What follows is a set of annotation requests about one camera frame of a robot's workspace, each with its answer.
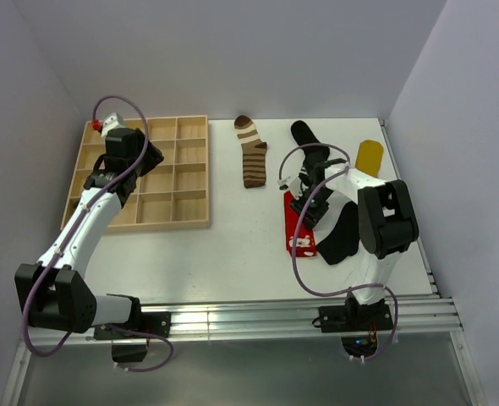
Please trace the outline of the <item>black sock with white stripes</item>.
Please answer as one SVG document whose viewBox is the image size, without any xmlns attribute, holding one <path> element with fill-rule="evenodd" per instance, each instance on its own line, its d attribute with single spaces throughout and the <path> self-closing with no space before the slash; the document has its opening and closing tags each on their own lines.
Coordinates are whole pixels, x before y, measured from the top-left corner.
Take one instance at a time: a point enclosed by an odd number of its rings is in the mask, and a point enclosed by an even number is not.
<svg viewBox="0 0 499 406">
<path fill-rule="evenodd" d="M 308 170 L 312 169 L 316 163 L 325 162 L 330 156 L 330 149 L 321 145 L 308 124 L 302 120 L 295 121 L 290 130 L 297 145 L 316 144 L 316 146 L 304 148 L 304 160 L 299 171 L 300 180 L 308 184 L 310 182 Z"/>
</svg>

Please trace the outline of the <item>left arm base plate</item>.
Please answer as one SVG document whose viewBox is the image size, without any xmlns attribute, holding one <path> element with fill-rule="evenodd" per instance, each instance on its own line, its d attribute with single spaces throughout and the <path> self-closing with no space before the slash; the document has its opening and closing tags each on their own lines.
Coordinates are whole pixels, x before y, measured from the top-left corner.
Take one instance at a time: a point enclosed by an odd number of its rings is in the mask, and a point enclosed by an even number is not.
<svg viewBox="0 0 499 406">
<path fill-rule="evenodd" d="M 122 340 L 147 338 L 148 335 L 168 338 L 171 321 L 172 313 L 169 311 L 145 312 L 135 323 L 97 326 L 93 338 L 95 340 Z"/>
</svg>

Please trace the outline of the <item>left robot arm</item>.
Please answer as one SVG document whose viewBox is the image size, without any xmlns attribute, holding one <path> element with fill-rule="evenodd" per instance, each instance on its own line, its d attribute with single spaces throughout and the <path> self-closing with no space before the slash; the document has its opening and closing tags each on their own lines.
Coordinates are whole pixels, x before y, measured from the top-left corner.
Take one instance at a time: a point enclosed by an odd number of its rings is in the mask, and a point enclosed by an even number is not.
<svg viewBox="0 0 499 406">
<path fill-rule="evenodd" d="M 158 166 L 163 154 L 140 129 L 111 129 L 106 150 L 86 178 L 74 212 L 49 250 L 22 264 L 15 285 L 25 326 L 83 333 L 112 324 L 123 337 L 142 331 L 140 301 L 122 294 L 97 296 L 84 275 L 108 225 L 124 208 L 138 178 Z"/>
</svg>

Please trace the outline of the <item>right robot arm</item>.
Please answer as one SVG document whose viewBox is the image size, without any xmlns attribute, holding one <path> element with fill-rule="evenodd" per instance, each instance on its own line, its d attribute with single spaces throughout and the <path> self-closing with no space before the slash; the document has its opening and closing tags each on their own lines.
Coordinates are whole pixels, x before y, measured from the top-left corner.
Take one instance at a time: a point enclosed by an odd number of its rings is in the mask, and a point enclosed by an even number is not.
<svg viewBox="0 0 499 406">
<path fill-rule="evenodd" d="M 301 148 L 302 177 L 281 181 L 293 195 L 291 209 L 298 216 L 291 256 L 296 256 L 300 230 L 313 229 L 326 215 L 330 197 L 341 195 L 346 201 L 337 223 L 315 249 L 333 265 L 359 257 L 354 285 L 343 290 L 352 302 L 344 313 L 349 326 L 364 329 L 375 316 L 371 306 L 383 303 L 391 292 L 388 281 L 400 256 L 419 237 L 408 186 L 359 170 L 347 155 L 331 159 L 330 145 L 309 143 Z"/>
</svg>

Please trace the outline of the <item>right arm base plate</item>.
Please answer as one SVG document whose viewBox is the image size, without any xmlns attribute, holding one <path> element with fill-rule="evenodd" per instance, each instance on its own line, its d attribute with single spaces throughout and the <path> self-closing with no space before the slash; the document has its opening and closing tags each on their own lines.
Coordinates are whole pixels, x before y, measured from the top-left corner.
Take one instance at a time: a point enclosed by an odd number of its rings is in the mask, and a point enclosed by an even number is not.
<svg viewBox="0 0 499 406">
<path fill-rule="evenodd" d="M 393 318 L 384 300 L 365 305 L 349 300 L 342 305 L 319 307 L 312 326 L 322 333 L 380 332 L 392 330 Z"/>
</svg>

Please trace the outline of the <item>red sock with white bear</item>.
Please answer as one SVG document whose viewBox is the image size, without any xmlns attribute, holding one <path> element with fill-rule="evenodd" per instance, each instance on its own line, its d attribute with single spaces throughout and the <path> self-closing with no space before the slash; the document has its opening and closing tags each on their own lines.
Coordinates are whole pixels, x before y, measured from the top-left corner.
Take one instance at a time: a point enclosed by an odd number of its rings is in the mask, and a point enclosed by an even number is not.
<svg viewBox="0 0 499 406">
<path fill-rule="evenodd" d="M 302 225 L 299 230 L 298 237 L 296 239 L 294 238 L 295 228 L 299 220 L 299 216 L 290 206 L 293 200 L 293 195 L 289 191 L 286 191 L 283 195 L 286 250 L 289 254 L 292 254 L 292 248 L 296 245 L 296 256 L 298 258 L 315 257 L 317 254 L 315 236 L 311 230 L 308 230 L 305 225 Z"/>
</svg>

